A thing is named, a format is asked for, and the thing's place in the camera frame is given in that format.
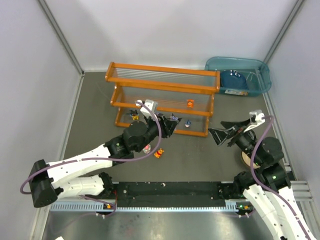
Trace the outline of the black white Kuromi toy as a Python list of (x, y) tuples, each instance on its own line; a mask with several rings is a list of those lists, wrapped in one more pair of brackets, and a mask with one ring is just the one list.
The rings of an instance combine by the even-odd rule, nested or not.
[(171, 120), (171, 121), (178, 121), (178, 122), (180, 122), (180, 121), (182, 120), (182, 118), (181, 118), (181, 117), (177, 117), (177, 116), (175, 116), (175, 115), (172, 113), (171, 116), (170, 116), (170, 120)]

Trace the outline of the pink heart flower toy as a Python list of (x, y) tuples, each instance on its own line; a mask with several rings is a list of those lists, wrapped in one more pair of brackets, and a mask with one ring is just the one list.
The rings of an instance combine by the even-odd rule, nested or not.
[(151, 145), (150, 144), (146, 145), (142, 150), (145, 154), (150, 153), (151, 152)]

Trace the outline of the orange striped tiger toy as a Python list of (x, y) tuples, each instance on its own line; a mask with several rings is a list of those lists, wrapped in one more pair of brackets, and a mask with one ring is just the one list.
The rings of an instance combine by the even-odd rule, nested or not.
[(193, 99), (188, 99), (187, 100), (187, 108), (192, 109), (194, 107), (194, 100)]

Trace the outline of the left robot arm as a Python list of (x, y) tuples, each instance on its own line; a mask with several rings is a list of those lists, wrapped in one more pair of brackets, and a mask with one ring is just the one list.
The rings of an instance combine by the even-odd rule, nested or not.
[(136, 120), (121, 135), (69, 159), (36, 161), (28, 178), (33, 206), (42, 208), (69, 197), (88, 196), (98, 200), (109, 197), (114, 190), (111, 177), (103, 172), (88, 174), (135, 161), (135, 152), (141, 152), (155, 138), (169, 138), (181, 121), (161, 113), (156, 114), (156, 118)]

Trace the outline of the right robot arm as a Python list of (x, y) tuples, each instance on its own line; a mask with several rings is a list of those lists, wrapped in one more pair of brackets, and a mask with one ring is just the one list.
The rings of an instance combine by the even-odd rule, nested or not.
[(221, 122), (222, 129), (209, 128), (215, 143), (237, 145), (249, 157), (249, 170), (234, 177), (233, 183), (220, 184), (225, 199), (243, 197), (258, 213), (275, 240), (314, 240), (297, 205), (290, 178), (281, 166), (284, 153), (280, 141), (267, 137), (272, 115), (250, 117), (242, 122)]

